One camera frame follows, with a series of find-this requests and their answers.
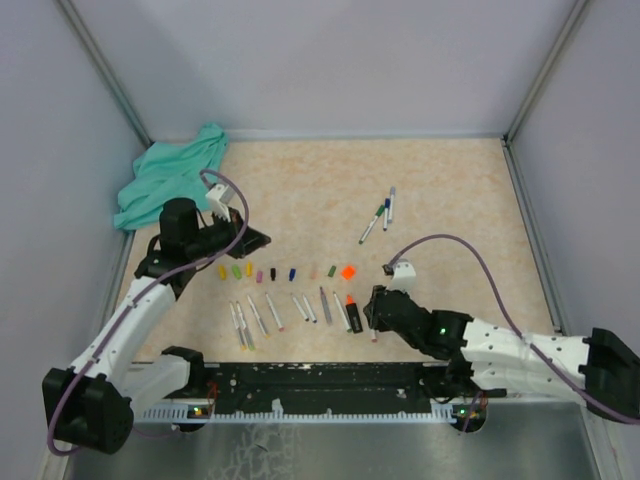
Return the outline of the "purple cap pen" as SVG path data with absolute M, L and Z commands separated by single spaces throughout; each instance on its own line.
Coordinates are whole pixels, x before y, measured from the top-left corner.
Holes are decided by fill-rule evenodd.
M 328 325 L 332 325 L 333 320 L 332 320 L 331 311 L 330 311 L 330 307 L 329 307 L 329 303 L 328 303 L 328 298 L 327 298 L 325 290 L 324 290 L 324 288 L 322 286 L 319 287 L 319 292 L 320 292 L 321 304 L 322 304 L 322 308 L 323 308 L 323 312 L 324 312 L 324 316 L 325 316 L 326 322 L 327 322 Z

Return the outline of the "small black marker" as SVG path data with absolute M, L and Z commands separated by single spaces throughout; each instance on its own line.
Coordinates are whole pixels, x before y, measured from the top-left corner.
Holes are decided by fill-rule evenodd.
M 291 294 L 291 299 L 292 299 L 297 311 L 299 312 L 301 318 L 303 319 L 303 321 L 305 321 L 305 322 L 310 321 L 310 318 L 309 318 L 306 310 L 304 309 L 304 307 L 302 306 L 302 304 L 300 303 L 298 298 L 294 294 Z

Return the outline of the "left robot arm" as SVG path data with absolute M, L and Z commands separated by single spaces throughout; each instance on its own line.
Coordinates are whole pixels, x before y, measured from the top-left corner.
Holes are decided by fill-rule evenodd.
M 47 446 L 53 455 L 69 456 L 81 448 L 113 454 L 135 420 L 161 399 L 179 391 L 194 397 L 206 389 L 203 355 L 195 350 L 169 347 L 139 371 L 130 366 L 201 268 L 224 255 L 242 259 L 270 243 L 247 220 L 246 212 L 227 208 L 212 224 L 200 225 L 193 200 L 174 198 L 164 204 L 157 238 L 124 300 L 66 369 L 53 368 L 42 381 Z

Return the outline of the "orange highlighter cap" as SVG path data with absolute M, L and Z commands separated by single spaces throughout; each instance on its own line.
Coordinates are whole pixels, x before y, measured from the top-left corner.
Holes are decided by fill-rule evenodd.
M 356 269 L 351 265 L 346 266 L 341 272 L 342 277 L 346 280 L 350 280 L 355 276 L 355 274 Z

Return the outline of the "black orange highlighter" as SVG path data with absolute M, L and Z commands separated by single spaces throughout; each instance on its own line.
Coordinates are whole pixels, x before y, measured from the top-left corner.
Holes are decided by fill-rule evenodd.
M 354 334 L 362 333 L 363 326 L 359 315 L 359 310 L 354 298 L 351 295 L 346 297 L 345 309 L 347 312 L 347 318 L 351 327 L 351 331 Z

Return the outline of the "yellow cap marker pen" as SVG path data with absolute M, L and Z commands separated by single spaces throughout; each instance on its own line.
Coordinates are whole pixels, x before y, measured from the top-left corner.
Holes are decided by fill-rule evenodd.
M 256 322 L 258 324 L 258 327 L 259 327 L 262 335 L 265 338 L 269 338 L 270 337 L 269 331 L 268 331 L 268 329 L 266 327 L 266 324 L 264 323 L 264 320 L 263 320 L 262 316 L 260 315 L 260 312 L 259 312 L 254 300 L 252 299 L 252 297 L 249 294 L 246 294 L 246 298 L 247 298 L 247 301 L 249 303 L 250 309 L 251 309 L 251 311 L 252 311 L 252 313 L 254 315 L 254 318 L 255 318 L 255 320 L 256 320 Z

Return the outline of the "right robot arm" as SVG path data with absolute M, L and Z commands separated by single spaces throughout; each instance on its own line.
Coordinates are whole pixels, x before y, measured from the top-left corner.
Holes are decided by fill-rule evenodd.
M 399 290 L 377 285 L 363 309 L 368 324 L 411 348 L 453 365 L 448 387 L 533 393 L 583 404 L 618 423 L 639 419 L 639 357 L 615 333 L 588 336 L 517 334 L 468 314 L 429 311 Z

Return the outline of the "lilac cap pen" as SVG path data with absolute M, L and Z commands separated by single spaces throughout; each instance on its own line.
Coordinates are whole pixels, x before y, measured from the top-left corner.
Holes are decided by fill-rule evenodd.
M 387 221 L 388 221 L 389 224 L 393 222 L 393 218 L 394 218 L 395 194 L 396 194 L 396 188 L 395 188 L 395 186 L 392 186 L 390 188 L 388 202 L 387 202 L 388 203 L 388 205 L 387 205 Z

